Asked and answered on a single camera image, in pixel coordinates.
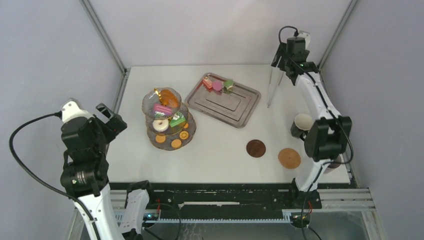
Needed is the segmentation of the metal serving tray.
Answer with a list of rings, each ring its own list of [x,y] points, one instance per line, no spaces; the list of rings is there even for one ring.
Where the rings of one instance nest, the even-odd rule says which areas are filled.
[[[206,87],[204,78],[223,84],[232,81],[230,78],[207,72],[188,94],[185,104],[234,128],[244,128],[261,99],[261,93],[238,82],[234,82],[229,89],[223,87],[222,90],[216,91]]]

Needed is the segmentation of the pink purple cake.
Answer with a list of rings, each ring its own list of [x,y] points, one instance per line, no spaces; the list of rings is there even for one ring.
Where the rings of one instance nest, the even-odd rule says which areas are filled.
[[[171,117],[173,115],[173,109],[158,103],[153,105],[153,114],[156,119]]]

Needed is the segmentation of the orange lotus-pattern biscuit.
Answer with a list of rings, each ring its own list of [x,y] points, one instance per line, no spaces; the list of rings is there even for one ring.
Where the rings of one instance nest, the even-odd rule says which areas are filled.
[[[181,132],[179,133],[179,138],[180,138],[181,140],[186,140],[186,139],[188,139],[188,138],[189,138],[189,136],[190,136],[190,134],[189,134],[187,131],[185,131],[185,130],[183,130],[183,131],[181,131]]]

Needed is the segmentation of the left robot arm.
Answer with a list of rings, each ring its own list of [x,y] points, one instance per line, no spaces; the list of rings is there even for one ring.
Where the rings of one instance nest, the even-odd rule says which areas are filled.
[[[108,118],[101,121],[70,99],[61,109],[61,139],[66,146],[60,183],[83,217],[92,240],[141,240],[145,210],[157,196],[148,180],[131,183],[126,191],[121,223],[113,210],[106,160],[108,144],[127,128],[119,114],[103,103],[96,109]]]

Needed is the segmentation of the white frosted donut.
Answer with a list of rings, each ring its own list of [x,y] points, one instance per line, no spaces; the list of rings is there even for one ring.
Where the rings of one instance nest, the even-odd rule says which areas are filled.
[[[170,127],[169,120],[168,119],[155,119],[152,122],[152,127],[156,132],[162,133]]]

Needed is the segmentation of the brown cookie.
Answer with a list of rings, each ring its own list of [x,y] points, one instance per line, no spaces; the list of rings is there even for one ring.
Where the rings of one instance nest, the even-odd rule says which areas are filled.
[[[178,108],[180,106],[178,98],[168,89],[159,91],[159,101],[161,105],[168,108]]]

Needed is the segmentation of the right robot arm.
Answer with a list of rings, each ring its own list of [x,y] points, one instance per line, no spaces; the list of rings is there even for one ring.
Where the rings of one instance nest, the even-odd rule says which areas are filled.
[[[343,116],[332,104],[320,78],[317,65],[308,61],[307,40],[302,36],[289,37],[280,42],[271,62],[291,80],[302,94],[311,116],[311,127],[302,130],[292,125],[291,135],[303,141],[304,151],[312,160],[311,166],[301,171],[289,189],[289,203],[296,209],[321,208],[317,191],[318,181],[337,157],[353,150],[349,140],[352,120]]]

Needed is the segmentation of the orange round biscuit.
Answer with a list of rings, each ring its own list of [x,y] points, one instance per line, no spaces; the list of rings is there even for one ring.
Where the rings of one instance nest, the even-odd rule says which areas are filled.
[[[159,144],[162,144],[166,141],[166,136],[164,135],[156,135],[155,141]]]
[[[174,140],[171,142],[171,146],[172,146],[174,149],[178,149],[178,148],[180,148],[180,147],[182,146],[182,141],[181,141],[180,139],[174,139]]]

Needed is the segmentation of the three-tier glass dessert stand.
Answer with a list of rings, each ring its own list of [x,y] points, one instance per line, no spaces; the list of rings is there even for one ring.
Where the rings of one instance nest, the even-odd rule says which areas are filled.
[[[146,133],[151,144],[164,151],[190,143],[197,125],[181,95],[171,87],[157,87],[142,100]]]

